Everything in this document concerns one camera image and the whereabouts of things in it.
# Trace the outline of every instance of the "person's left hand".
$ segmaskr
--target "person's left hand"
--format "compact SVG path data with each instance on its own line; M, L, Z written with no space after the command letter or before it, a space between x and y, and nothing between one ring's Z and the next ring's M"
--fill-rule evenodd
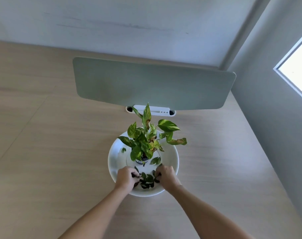
M129 194L133 189L134 184L139 181L139 177L140 175L136 169L125 166L118 170L117 181L114 189L121 189L126 194Z

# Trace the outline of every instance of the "window frame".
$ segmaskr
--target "window frame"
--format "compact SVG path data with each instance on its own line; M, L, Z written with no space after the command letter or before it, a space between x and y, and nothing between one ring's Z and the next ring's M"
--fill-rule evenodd
M279 68L289 59L289 57L302 45L302 37L299 41L290 49L290 51L281 59L281 61L273 68L273 70L288 83L301 97L302 91L286 76L284 75Z

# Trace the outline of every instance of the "hand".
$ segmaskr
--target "hand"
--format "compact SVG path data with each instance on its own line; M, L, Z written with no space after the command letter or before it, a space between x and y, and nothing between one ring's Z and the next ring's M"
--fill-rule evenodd
M171 193L178 186L182 185L172 166L162 165L157 167L154 175L156 179L160 181L160 184L163 186L163 188L169 193Z
M134 168L125 166L118 170L117 181L114 189L121 189L126 194L129 194L136 182L139 181L139 173Z

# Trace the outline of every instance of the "green desk divider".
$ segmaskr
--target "green desk divider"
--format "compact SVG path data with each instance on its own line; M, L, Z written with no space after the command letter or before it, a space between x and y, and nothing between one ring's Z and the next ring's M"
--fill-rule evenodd
M170 110L218 109L235 73L167 65L76 57L73 69L80 97L111 104L169 107Z

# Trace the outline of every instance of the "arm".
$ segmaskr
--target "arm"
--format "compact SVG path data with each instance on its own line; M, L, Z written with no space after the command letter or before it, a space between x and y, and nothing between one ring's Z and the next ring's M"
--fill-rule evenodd
M172 166L160 166L155 176L163 188L181 205L201 239L251 239L239 226L209 204L187 191Z
M137 170L128 166L119 169L114 189L58 239L101 239L120 203L138 181Z

